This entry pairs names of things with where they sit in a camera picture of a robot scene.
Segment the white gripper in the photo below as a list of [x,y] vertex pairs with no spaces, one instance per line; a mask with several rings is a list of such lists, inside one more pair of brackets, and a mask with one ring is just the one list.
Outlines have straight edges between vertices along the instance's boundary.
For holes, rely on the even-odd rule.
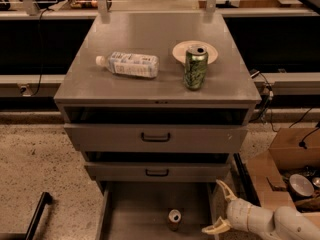
[[253,205],[233,193],[230,187],[222,180],[216,183],[222,188],[224,198],[229,202],[227,206],[227,219],[219,217],[210,226],[204,227],[202,232],[207,235],[218,235],[232,228],[240,231],[251,232],[263,240],[277,240],[275,233],[274,213],[265,208]]

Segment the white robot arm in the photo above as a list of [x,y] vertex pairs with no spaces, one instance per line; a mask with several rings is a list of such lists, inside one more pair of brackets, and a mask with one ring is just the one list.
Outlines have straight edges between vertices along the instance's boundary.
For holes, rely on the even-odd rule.
[[202,232],[219,235],[230,229],[251,232],[262,240],[320,240],[320,228],[297,210],[281,206],[275,211],[265,209],[238,198],[222,180],[216,183],[222,188],[227,201],[226,219],[219,217]]

